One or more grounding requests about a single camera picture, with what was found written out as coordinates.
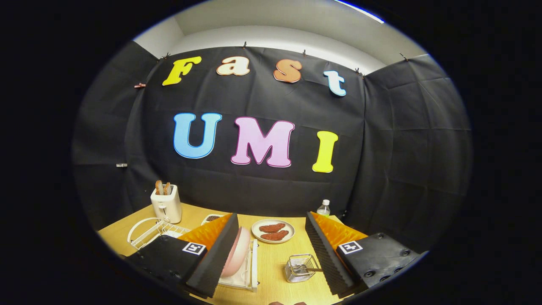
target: sausage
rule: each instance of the sausage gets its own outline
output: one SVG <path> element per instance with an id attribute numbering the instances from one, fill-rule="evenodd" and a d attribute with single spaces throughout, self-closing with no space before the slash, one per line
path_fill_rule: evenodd
<path id="1" fill-rule="evenodd" d="M 277 233 L 263 234 L 260 237 L 263 238 L 263 239 L 266 239 L 266 240 L 277 241 L 277 240 L 282 240 L 284 238 L 284 236 L 288 235 L 288 233 L 289 233 L 288 231 L 282 230 L 282 231 L 277 232 Z"/>
<path id="2" fill-rule="evenodd" d="M 277 233 L 280 231 L 280 229 L 284 228 L 285 224 L 276 224 L 276 225 L 268 225 L 268 226 L 261 226 L 260 231 L 265 233 Z"/>

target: black foam pad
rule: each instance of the black foam pad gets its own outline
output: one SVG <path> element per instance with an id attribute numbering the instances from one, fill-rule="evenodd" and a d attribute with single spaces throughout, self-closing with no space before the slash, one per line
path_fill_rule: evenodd
<path id="1" fill-rule="evenodd" d="M 337 254 L 310 212 L 307 213 L 305 231 L 307 231 L 307 235 L 311 240 L 312 248 L 316 253 L 316 257 L 318 257 L 331 293 L 342 295 L 345 291 L 356 287 L 356 282 L 337 257 Z"/>
<path id="2" fill-rule="evenodd" d="M 185 289 L 202 298 L 212 297 L 215 293 L 220 274 L 226 264 L 231 247 L 239 231 L 237 213 L 233 213 L 218 235 L 211 250 L 188 279 Z"/>

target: water bottle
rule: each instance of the water bottle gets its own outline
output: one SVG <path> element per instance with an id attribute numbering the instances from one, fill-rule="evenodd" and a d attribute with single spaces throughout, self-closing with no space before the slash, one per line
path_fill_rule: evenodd
<path id="1" fill-rule="evenodd" d="M 329 217 L 330 216 L 330 201 L 327 200 L 327 199 L 324 199 L 322 201 L 322 205 L 318 208 L 318 210 L 316 211 L 318 214 L 320 215 L 323 215 L 325 217 Z"/>

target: wooden table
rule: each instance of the wooden table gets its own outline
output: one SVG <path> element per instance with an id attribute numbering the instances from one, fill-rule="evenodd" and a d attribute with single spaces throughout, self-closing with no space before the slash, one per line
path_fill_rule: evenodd
<path id="1" fill-rule="evenodd" d="M 176 225 L 193 230 L 201 225 L 201 222 L 209 214 L 225 215 L 227 212 L 215 211 L 200 208 L 188 204 L 182 204 L 182 221 Z M 136 252 L 126 240 L 128 232 L 138 221 L 145 218 L 155 217 L 152 205 L 149 205 L 119 221 L 113 223 L 98 233 L 109 247 L 116 253 L 129 256 Z M 237 215 L 239 225 L 249 231 L 252 224 L 258 220 L 273 218 L 290 223 L 295 228 L 295 235 L 289 241 L 282 244 L 268 244 L 258 241 L 258 285 L 257 292 L 250 290 L 236 289 L 218 285 L 213 298 L 202 299 L 211 304 L 233 304 L 233 305 L 268 305 L 272 302 L 281 302 L 284 305 L 293 305 L 298 302 L 305 302 L 307 305 L 334 304 L 342 300 L 337 295 L 332 295 L 322 272 L 317 272 L 312 278 L 305 282 L 288 283 L 284 274 L 284 264 L 290 255 L 310 253 L 317 260 L 311 242 L 305 231 L 304 217 L 261 217 L 252 215 Z M 340 222 L 335 216 L 331 219 Z M 133 232 L 133 237 L 138 237 L 150 229 L 154 221 L 146 221 L 139 225 Z"/>

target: letter m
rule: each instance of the letter m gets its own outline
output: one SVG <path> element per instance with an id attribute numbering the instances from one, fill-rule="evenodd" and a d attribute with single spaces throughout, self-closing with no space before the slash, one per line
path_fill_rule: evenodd
<path id="1" fill-rule="evenodd" d="M 262 134 L 260 126 L 255 118 L 238 117 L 235 124 L 239 126 L 239 139 L 237 141 L 237 152 L 231 161 L 234 164 L 246 165 L 251 159 L 248 156 L 250 147 L 254 160 L 261 164 L 263 159 L 271 150 L 271 157 L 267 164 L 272 167 L 289 167 L 292 162 L 288 158 L 290 134 L 295 125 L 291 122 L 280 120 L 273 124 L 266 136 Z"/>

